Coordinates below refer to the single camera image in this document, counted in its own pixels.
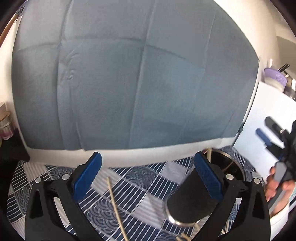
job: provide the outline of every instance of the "white sleeve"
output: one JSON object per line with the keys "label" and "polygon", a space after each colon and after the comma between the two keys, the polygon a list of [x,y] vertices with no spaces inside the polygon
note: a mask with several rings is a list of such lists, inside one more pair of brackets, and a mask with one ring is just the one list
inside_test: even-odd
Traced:
{"label": "white sleeve", "polygon": [[272,240],[288,221],[289,204],[270,219],[270,240]]}

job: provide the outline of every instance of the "patterned tablecloth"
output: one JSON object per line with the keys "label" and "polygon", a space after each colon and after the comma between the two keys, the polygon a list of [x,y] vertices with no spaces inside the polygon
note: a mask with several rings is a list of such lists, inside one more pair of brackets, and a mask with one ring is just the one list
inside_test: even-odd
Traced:
{"label": "patterned tablecloth", "polygon": [[[246,180],[258,177],[263,182],[250,162],[233,147],[224,147],[222,150],[241,164]],[[192,166],[193,157],[187,157],[145,166],[101,169],[79,206],[104,240],[123,240],[110,201],[106,181],[109,176],[119,214],[130,241],[175,241],[176,235],[182,232],[193,237],[199,231],[198,227],[181,228],[173,225],[168,221],[163,209],[165,197],[182,182]],[[68,167],[19,162],[9,189],[7,217],[23,238],[27,204],[35,178],[55,180],[65,173],[72,174],[73,170]],[[55,198],[55,203],[66,230],[75,234],[58,198]],[[230,229],[238,208],[237,199],[224,227],[225,232]],[[199,227],[202,227],[206,220],[207,217],[202,219],[198,223]]]}

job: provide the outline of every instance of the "purple lid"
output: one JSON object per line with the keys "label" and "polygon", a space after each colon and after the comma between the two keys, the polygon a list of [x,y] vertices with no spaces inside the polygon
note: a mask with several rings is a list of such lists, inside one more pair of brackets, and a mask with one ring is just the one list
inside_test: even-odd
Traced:
{"label": "purple lid", "polygon": [[265,68],[264,73],[266,77],[270,77],[276,81],[278,81],[283,87],[286,87],[287,79],[286,77],[276,69]]}

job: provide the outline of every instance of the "silver screw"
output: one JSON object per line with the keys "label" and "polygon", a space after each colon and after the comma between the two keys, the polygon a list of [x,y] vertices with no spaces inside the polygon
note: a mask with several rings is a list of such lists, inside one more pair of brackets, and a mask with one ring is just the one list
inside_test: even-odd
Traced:
{"label": "silver screw", "polygon": [[258,178],[254,178],[254,183],[259,184],[260,180]]}
{"label": "silver screw", "polygon": [[62,176],[62,179],[63,180],[68,180],[70,178],[70,175],[69,174],[64,174],[63,176]]}
{"label": "silver screw", "polygon": [[227,174],[227,175],[226,175],[226,178],[227,178],[228,180],[233,180],[234,177],[233,177],[231,174]]}
{"label": "silver screw", "polygon": [[38,178],[35,179],[35,183],[39,183],[41,181],[42,181],[42,178],[40,178],[40,177],[38,177]]}

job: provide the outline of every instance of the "human hand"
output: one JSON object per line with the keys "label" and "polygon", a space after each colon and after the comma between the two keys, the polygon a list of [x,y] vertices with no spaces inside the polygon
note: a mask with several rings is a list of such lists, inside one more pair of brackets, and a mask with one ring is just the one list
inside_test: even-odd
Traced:
{"label": "human hand", "polygon": [[[267,177],[267,184],[265,185],[265,197],[266,200],[269,201],[272,197],[276,194],[276,189],[279,186],[279,182],[274,180],[274,174],[276,172],[276,168],[272,167],[270,169],[270,175]],[[273,212],[270,214],[270,216],[274,216],[277,213],[279,213],[283,208],[289,203],[289,197],[294,191],[295,188],[295,181],[289,180],[282,184],[283,191],[286,191],[283,198],[278,202],[276,207],[274,208]]]}

